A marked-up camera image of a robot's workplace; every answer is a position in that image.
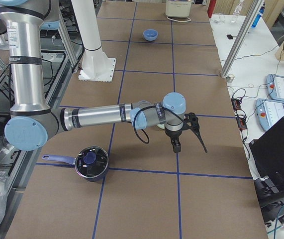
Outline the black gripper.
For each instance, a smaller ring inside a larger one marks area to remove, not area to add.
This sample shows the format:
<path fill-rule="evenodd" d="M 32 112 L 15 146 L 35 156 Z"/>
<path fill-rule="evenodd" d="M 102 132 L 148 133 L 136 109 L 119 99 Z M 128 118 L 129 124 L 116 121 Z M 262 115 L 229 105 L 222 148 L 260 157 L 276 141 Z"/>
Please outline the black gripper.
<path fill-rule="evenodd" d="M 196 135 L 196 137 L 198 137 L 198 117 L 195 115 L 195 113 L 188 113 L 184 115 L 184 121 L 182 123 L 181 129 L 172 131 L 165 128 L 166 135 L 171 139 L 174 153 L 181 152 L 181 143 L 179 141 L 179 137 L 183 131 L 189 129 Z"/>

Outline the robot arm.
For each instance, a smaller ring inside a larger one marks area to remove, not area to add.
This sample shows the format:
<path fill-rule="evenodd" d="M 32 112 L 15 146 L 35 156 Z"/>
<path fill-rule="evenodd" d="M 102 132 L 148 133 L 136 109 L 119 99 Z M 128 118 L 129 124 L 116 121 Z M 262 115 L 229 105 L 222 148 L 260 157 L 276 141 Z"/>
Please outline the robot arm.
<path fill-rule="evenodd" d="M 174 152 L 180 152 L 184 130 L 200 135 L 198 118 L 186 113 L 183 95 L 172 92 L 159 103 L 146 101 L 113 106 L 56 110 L 45 102 L 40 28 L 59 20 L 56 0 L 0 0 L 6 23 L 15 103 L 4 133 L 16 148 L 33 151 L 55 135 L 85 126 L 130 122 L 134 130 L 162 124 Z"/>

